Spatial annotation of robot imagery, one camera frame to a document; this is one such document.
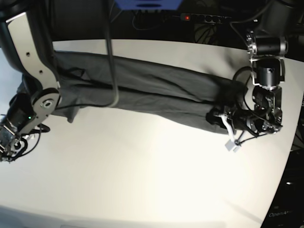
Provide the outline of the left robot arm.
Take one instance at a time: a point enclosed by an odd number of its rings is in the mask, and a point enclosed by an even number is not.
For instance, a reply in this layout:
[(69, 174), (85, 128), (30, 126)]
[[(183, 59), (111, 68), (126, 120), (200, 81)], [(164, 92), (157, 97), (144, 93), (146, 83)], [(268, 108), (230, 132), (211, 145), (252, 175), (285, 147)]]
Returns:
[(302, 0), (269, 0), (255, 15), (238, 21), (238, 24), (258, 22), (243, 39), (250, 66), (240, 68), (233, 76), (236, 80), (243, 72), (250, 72), (254, 109), (242, 108), (245, 99), (235, 97), (233, 104), (217, 106), (207, 114), (210, 124), (226, 128), (231, 135), (241, 130), (254, 137), (261, 133), (274, 134), (282, 129), (280, 83), (285, 81), (287, 37), (303, 9)]

